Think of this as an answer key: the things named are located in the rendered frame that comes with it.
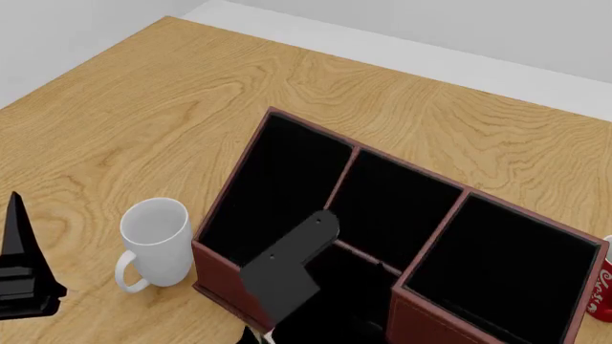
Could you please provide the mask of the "white ceramic mug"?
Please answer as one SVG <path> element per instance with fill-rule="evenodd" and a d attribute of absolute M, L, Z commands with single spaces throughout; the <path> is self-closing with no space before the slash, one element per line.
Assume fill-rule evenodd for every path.
<path fill-rule="evenodd" d="M 132 205 L 121 217 L 120 235 L 125 252 L 116 263 L 115 280 L 123 291 L 174 286 L 188 275 L 192 226 L 177 200 L 156 197 Z"/>

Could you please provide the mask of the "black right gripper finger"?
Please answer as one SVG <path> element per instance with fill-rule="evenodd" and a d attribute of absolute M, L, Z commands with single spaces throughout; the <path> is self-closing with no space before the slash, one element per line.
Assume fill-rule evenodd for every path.
<path fill-rule="evenodd" d="M 338 217 L 329 210 L 316 211 L 247 263 L 240 274 L 297 273 L 338 235 Z"/>

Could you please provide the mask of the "red cola can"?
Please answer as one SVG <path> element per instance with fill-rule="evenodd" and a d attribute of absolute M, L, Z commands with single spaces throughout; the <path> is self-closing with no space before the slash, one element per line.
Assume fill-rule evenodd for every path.
<path fill-rule="evenodd" d="M 603 240 L 609 243 L 609 248 L 586 311 L 602 322 L 612 323 L 612 234 Z"/>

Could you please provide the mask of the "black book with white pages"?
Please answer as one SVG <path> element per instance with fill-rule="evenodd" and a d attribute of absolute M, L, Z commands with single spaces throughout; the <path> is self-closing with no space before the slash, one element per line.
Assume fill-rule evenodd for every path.
<path fill-rule="evenodd" d="M 273 340 L 273 330 L 260 333 L 250 326 L 245 326 L 236 344 L 276 344 Z"/>

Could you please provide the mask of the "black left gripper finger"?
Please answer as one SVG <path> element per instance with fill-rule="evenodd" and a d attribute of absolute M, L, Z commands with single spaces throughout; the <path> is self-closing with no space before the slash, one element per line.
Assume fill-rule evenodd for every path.
<path fill-rule="evenodd" d="M 29 261 L 44 259 L 47 263 L 37 243 L 22 197 L 15 191 L 11 193 L 7 207 L 2 247 L 0 248 L 0 257 L 2 256 L 21 257 Z M 59 298 L 65 297 L 66 288 L 60 283 L 58 285 Z"/>

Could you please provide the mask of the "brown leather compartment caddy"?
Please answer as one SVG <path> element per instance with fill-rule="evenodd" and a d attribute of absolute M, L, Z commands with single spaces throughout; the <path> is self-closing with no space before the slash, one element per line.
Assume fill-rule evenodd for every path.
<path fill-rule="evenodd" d="M 320 210 L 320 290 L 280 323 L 240 269 Z M 193 285 L 276 344 L 573 344 L 609 244 L 270 108 L 192 242 Z"/>

